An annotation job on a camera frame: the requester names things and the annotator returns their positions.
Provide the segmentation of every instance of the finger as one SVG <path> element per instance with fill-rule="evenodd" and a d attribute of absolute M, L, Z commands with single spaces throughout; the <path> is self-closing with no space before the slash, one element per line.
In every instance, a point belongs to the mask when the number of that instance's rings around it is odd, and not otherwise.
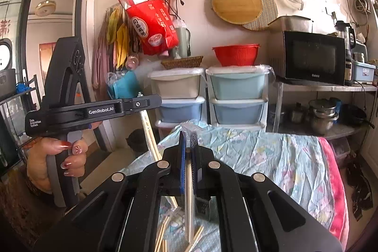
<path fill-rule="evenodd" d="M 86 170 L 84 167 L 78 169 L 68 169 L 67 171 L 64 171 L 64 176 L 79 178 L 84 175 L 85 171 Z"/>
<path fill-rule="evenodd" d="M 62 162 L 60 167 L 62 169 L 77 169 L 77 168 L 81 168 L 85 164 L 86 164 L 85 154 L 71 155 Z"/>
<path fill-rule="evenodd" d="M 55 138 L 42 138 L 29 151 L 29 155 L 36 158 L 45 159 L 47 155 L 56 155 L 72 147 L 68 141 Z"/>
<path fill-rule="evenodd" d="M 96 129 L 97 127 L 101 125 L 101 123 L 102 121 L 92 123 L 90 129 Z"/>
<path fill-rule="evenodd" d="M 86 153 L 88 151 L 88 145 L 86 141 L 82 138 L 72 145 L 72 154 L 79 155 L 82 153 Z"/>

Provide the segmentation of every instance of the trash can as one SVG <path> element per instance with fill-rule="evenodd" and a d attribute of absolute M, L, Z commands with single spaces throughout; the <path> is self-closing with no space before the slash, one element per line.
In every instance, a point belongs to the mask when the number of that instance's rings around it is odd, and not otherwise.
<path fill-rule="evenodd" d="M 156 128 L 153 128 L 152 132 L 154 133 L 156 144 L 158 144 L 160 142 L 159 131 Z M 146 137 L 142 128 L 134 130 L 129 137 L 126 138 L 126 141 L 129 147 L 133 150 L 135 158 L 148 151 Z"/>

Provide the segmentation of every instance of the brown woven basket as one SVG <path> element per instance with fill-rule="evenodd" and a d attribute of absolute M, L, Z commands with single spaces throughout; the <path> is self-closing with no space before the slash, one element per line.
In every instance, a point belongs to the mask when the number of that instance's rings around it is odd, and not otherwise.
<path fill-rule="evenodd" d="M 178 68 L 198 68 L 202 62 L 203 56 L 188 57 L 174 60 L 164 60 L 161 64 L 165 69 L 178 69 Z"/>

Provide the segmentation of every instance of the black microwave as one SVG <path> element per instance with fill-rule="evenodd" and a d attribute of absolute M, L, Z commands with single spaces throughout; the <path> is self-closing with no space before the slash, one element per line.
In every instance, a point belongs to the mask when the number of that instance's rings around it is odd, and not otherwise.
<path fill-rule="evenodd" d="M 345 42 L 325 34 L 283 31 L 269 35 L 269 64 L 287 80 L 344 85 Z"/>

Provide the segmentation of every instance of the red bag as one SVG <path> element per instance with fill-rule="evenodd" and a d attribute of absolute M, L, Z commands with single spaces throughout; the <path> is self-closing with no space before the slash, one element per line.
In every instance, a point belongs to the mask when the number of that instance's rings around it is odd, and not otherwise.
<path fill-rule="evenodd" d="M 137 5 L 128 0 L 128 3 L 131 7 L 125 11 L 143 41 L 143 53 L 156 55 L 178 45 L 176 30 L 162 0 L 149 0 Z"/>

